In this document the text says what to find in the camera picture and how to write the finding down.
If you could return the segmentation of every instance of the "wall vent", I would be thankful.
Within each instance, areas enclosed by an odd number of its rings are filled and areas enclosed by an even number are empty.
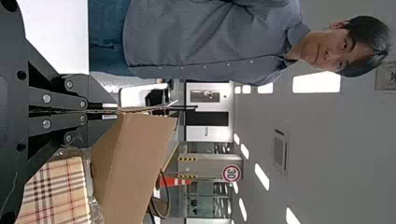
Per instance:
[[[273,151],[274,166],[282,174],[288,173],[288,159],[289,159],[289,137],[288,135],[275,129],[273,138]]]

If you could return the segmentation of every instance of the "cardboard box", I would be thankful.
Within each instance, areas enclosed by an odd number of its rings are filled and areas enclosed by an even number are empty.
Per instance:
[[[177,119],[122,112],[92,148],[93,191],[106,224],[140,224]]]

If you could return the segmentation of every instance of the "gray shirt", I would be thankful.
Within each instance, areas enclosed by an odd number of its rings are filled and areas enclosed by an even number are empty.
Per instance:
[[[299,0],[132,0],[123,46],[139,77],[264,85],[309,31]]]

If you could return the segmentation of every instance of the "speed limit sign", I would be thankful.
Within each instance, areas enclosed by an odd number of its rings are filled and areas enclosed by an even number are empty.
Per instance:
[[[227,182],[237,182],[241,179],[241,169],[237,165],[228,165],[223,170],[223,179]]]

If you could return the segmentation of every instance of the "black panel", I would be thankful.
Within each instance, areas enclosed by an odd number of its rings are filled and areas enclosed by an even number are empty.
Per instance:
[[[186,111],[186,126],[228,126],[228,112]]]

